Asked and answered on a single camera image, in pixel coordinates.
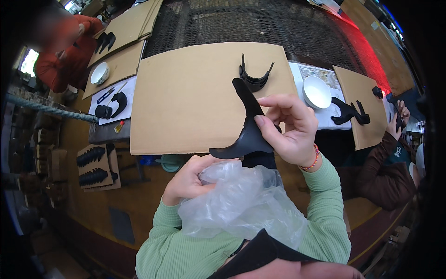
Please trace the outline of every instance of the pipe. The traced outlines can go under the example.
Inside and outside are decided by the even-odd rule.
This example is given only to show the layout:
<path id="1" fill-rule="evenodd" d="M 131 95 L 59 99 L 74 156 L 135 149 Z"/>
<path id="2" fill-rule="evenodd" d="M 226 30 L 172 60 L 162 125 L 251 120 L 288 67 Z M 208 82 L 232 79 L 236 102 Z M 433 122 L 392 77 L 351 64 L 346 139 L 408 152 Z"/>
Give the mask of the pipe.
<path id="1" fill-rule="evenodd" d="M 23 98 L 20 98 L 20 97 L 11 95 L 11 94 L 6 94 L 6 101 L 16 104 L 21 107 L 40 110 L 40 111 L 43 111 L 46 113 L 51 113 L 51 114 L 59 115 L 62 117 L 68 117 L 68 118 L 78 119 L 78 120 L 92 122 L 92 123 L 99 122 L 99 118 L 94 115 L 81 114 L 81 113 L 76 113 L 76 112 L 69 112 L 69 111 L 66 111 L 63 109 L 52 108 L 49 106 L 45 106 L 42 104 L 37 104 L 37 103 L 31 102 L 31 101 L 25 100 Z"/>

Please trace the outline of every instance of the fingernail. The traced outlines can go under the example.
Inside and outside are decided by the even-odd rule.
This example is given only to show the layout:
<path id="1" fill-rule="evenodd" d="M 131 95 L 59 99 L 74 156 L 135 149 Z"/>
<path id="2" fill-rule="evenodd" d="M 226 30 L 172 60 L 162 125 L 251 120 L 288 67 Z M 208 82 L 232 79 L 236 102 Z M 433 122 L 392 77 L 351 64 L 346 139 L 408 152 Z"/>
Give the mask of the fingernail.
<path id="1" fill-rule="evenodd" d="M 263 121 L 263 118 L 260 115 L 254 116 L 254 121 L 257 123 L 257 126 L 262 127 L 265 122 Z"/>

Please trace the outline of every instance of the colorful string bracelet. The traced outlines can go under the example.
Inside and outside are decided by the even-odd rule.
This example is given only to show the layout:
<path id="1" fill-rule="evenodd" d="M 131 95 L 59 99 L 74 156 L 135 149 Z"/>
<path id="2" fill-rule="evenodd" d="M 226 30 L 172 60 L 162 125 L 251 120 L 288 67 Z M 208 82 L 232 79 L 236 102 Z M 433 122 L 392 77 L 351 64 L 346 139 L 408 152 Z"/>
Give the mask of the colorful string bracelet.
<path id="1" fill-rule="evenodd" d="M 314 163 L 313 163 L 311 166 L 309 166 L 309 167 L 298 166 L 299 168 L 303 169 L 304 171 L 307 171 L 307 170 L 311 169 L 311 168 L 314 167 L 314 166 L 316 165 L 316 163 L 318 162 L 318 159 L 319 159 L 319 148 L 318 148 L 318 146 L 317 146 L 315 143 L 313 144 L 313 146 L 314 146 L 314 150 L 316 151 L 316 160 L 315 160 Z"/>

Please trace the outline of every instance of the red jacket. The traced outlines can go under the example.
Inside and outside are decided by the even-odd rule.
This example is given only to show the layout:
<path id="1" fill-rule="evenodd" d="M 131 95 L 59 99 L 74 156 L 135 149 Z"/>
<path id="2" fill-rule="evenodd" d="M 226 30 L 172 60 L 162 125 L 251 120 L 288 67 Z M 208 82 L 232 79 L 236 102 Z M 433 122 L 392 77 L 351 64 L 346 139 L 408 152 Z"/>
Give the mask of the red jacket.
<path id="1" fill-rule="evenodd" d="M 57 59 L 54 53 L 40 53 L 36 61 L 36 75 L 55 93 L 64 92 L 68 84 L 84 88 L 89 76 L 87 66 L 96 48 L 93 35 L 103 28 L 101 20 L 97 18 L 82 15 L 74 17 L 85 26 L 84 34 L 76 41 L 79 48 L 68 47 L 63 61 Z"/>

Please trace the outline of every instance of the metal mesh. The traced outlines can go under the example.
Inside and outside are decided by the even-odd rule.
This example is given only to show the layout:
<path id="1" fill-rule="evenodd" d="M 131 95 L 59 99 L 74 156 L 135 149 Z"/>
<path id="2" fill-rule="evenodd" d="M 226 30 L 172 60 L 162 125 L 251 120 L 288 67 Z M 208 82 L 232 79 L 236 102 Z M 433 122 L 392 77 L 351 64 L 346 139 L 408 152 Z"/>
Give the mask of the metal mesh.
<path id="1" fill-rule="evenodd" d="M 165 0 L 143 58 L 217 42 L 283 46 L 289 60 L 366 74 L 343 28 L 353 28 L 307 2 L 292 0 Z"/>

